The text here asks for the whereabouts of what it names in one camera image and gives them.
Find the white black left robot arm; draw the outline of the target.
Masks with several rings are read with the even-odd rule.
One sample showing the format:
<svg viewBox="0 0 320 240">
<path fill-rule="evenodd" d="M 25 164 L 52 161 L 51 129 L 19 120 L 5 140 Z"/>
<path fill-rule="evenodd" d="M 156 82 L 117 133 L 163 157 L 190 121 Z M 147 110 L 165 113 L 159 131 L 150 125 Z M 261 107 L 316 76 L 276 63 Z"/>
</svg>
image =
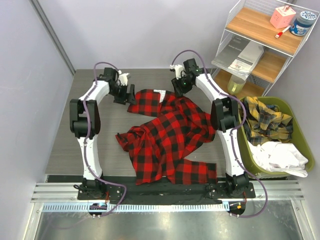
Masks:
<svg viewBox="0 0 320 240">
<path fill-rule="evenodd" d="M 135 86 L 128 84 L 129 73 L 106 67 L 103 74 L 95 76 L 91 87 L 80 98 L 69 102 L 69 126 L 81 150 L 83 176 L 78 190 L 79 200 L 102 199 L 107 194 L 103 170 L 98 154 L 98 134 L 101 130 L 99 104 L 108 95 L 113 102 L 135 104 Z"/>
</svg>

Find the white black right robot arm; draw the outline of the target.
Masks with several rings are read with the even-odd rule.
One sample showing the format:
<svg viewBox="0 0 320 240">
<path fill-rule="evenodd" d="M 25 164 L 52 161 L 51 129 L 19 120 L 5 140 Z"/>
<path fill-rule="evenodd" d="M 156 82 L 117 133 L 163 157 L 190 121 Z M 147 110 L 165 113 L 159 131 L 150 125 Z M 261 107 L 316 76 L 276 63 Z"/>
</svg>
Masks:
<svg viewBox="0 0 320 240">
<path fill-rule="evenodd" d="M 179 97 L 195 86 L 211 101 L 210 122 L 221 140 L 225 156 L 224 190 L 230 197 L 242 196 L 249 187 L 249 177 L 243 166 L 237 139 L 240 126 L 237 98 L 223 91 L 213 78 L 206 74 L 205 68 L 199 68 L 193 58 L 184 61 L 182 65 L 172 63 L 170 70 L 175 73 L 171 82 Z"/>
</svg>

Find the red black plaid shirt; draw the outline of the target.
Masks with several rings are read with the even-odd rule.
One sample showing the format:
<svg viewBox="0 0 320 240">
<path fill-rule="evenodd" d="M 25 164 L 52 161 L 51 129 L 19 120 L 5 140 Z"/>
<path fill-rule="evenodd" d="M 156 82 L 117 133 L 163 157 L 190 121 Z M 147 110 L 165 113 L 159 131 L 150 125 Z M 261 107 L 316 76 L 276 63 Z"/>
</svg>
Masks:
<svg viewBox="0 0 320 240">
<path fill-rule="evenodd" d="M 127 111 L 153 119 L 115 136 L 128 152 L 136 173 L 135 183 L 153 183 L 163 177 L 173 184 L 216 183 L 215 163 L 186 158 L 214 140 L 216 131 L 210 115 L 189 98 L 177 97 L 171 91 L 143 89 L 135 99 Z"/>
</svg>

